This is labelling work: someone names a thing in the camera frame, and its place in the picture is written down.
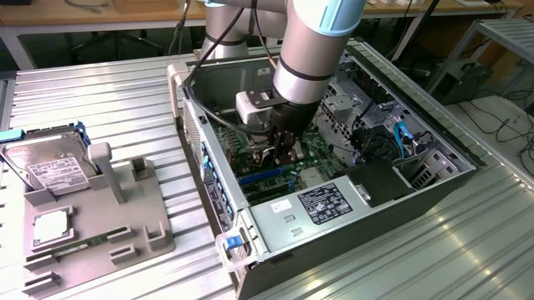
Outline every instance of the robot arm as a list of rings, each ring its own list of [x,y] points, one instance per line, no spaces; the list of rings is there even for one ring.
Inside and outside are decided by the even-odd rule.
[[[257,21],[263,35],[280,38],[284,30],[273,90],[261,94],[244,91],[236,95],[236,109],[244,123],[248,123],[252,114],[267,116],[271,128],[268,141],[275,148],[275,157],[283,159],[313,118],[345,43],[361,18],[365,0],[212,2],[217,4],[206,4],[202,51],[212,46],[238,8],[249,8],[252,3],[259,9]],[[244,36],[248,33],[255,33],[250,9],[242,11],[238,22],[209,58],[245,55]]]

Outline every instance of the metal rack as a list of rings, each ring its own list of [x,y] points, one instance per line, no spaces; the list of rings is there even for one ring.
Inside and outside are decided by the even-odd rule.
[[[528,19],[476,20],[459,40],[441,68],[428,81],[425,86],[428,93],[435,90],[476,33],[492,39],[507,50],[534,64],[534,21]]]

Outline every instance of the blue ram slot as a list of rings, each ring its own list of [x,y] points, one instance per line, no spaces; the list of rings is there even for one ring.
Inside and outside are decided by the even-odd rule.
[[[269,170],[269,171],[265,171],[265,172],[261,172],[261,173],[257,173],[257,174],[253,174],[253,175],[249,175],[249,176],[241,178],[238,180],[238,184],[253,183],[255,181],[279,176],[283,173],[284,173],[284,168],[279,167],[277,169],[273,169],[273,170]]]

